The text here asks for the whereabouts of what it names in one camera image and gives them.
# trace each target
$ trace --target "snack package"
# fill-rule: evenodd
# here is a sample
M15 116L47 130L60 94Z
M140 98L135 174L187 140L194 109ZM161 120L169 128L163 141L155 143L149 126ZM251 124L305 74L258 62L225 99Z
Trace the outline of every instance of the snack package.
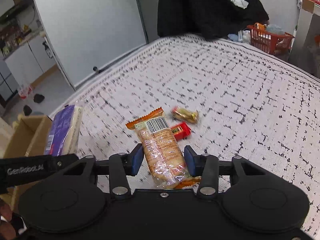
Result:
M76 104L65 107L55 115L44 155L60 156L77 152L82 114L83 107Z
M199 120L198 111L191 112L187 109L180 108L178 106L171 110L172 116L176 119L183 120L190 123L197 123Z
M176 141L180 141L187 138L191 134L191 129L185 122L179 123L176 126L170 128Z
M175 188L189 178L187 165L162 108L126 124L142 142L150 173L157 187Z

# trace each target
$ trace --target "wooden trim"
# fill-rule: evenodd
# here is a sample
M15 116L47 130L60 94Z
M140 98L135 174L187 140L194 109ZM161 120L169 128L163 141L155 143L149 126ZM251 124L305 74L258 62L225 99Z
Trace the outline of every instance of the wooden trim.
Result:
M48 76L50 76L57 70L59 70L59 68L57 64L54 64L51 68L49 68L46 72L44 72L40 77L38 77L35 81L33 81L31 83L31 86L33 88L36 88L43 80L45 80Z

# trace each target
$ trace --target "red plastic basket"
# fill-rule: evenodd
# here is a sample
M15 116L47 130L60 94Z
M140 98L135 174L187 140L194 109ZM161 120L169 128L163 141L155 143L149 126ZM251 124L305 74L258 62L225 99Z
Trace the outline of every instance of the red plastic basket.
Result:
M259 30L253 25L248 25L248 29L250 29L251 45L275 56L286 53L290 48L291 40L294 38L289 33L276 35Z

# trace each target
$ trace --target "countertop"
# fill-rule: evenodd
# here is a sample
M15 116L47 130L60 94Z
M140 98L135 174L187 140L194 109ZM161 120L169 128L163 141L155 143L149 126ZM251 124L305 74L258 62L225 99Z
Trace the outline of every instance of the countertop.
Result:
M29 33L20 43L19 45L12 51L10 51L9 54L5 55L3 60L6 60L8 57L10 57L16 50L18 50L21 46L23 46L26 42L31 41L33 38L35 38L36 36L38 36L40 34L40 32L43 31L43 27L40 27L38 29L36 29L35 31Z

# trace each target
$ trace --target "white cabinet door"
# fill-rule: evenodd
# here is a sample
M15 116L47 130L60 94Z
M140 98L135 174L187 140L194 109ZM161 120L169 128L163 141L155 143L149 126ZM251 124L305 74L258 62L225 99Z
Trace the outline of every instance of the white cabinet door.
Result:
M5 62L20 86L26 82L31 84L43 74L28 43L17 49Z
M42 44L43 42L45 42L45 40L40 36L36 36L31 41L28 41L31 51L33 55L35 55L40 68L43 70L43 72L46 72L49 68L54 66L56 62L54 58L49 58L47 52L44 49L44 45Z

